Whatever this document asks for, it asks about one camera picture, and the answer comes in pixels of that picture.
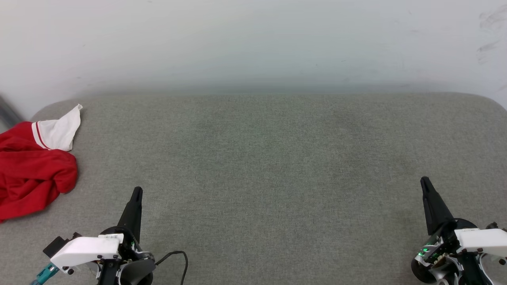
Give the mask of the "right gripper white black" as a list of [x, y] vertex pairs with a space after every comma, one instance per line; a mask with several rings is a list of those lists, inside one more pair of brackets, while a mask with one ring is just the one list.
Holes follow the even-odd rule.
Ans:
[[429, 239], [411, 262], [413, 275], [435, 285], [499, 285], [485, 261], [506, 264], [506, 229], [493, 222], [479, 229], [449, 211], [429, 177], [420, 180]]

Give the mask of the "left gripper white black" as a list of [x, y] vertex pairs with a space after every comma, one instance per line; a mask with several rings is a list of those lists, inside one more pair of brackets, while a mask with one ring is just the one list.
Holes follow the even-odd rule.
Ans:
[[136, 186], [118, 222], [96, 237], [75, 233], [71, 239], [58, 236], [50, 244], [50, 262], [65, 274], [87, 265], [99, 285], [151, 285], [154, 256], [141, 241], [143, 189]]

